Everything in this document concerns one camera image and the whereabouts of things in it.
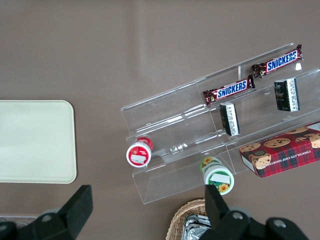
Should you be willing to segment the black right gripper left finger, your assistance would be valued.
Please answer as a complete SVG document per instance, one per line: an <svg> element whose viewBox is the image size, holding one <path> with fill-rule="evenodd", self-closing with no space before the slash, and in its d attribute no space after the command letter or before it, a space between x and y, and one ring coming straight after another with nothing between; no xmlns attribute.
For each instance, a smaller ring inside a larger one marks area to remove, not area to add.
<svg viewBox="0 0 320 240"><path fill-rule="evenodd" d="M29 225L31 240L75 240L93 212L91 185L82 185L58 212L41 215Z"/></svg>

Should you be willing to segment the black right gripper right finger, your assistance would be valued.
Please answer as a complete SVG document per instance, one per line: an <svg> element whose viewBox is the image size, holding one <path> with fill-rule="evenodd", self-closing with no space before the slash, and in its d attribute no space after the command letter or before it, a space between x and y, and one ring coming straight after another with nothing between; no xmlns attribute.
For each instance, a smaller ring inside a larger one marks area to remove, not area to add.
<svg viewBox="0 0 320 240"><path fill-rule="evenodd" d="M244 212L231 210L214 185L205 186L205 211L211 224L205 240L246 240L251 220Z"/></svg>

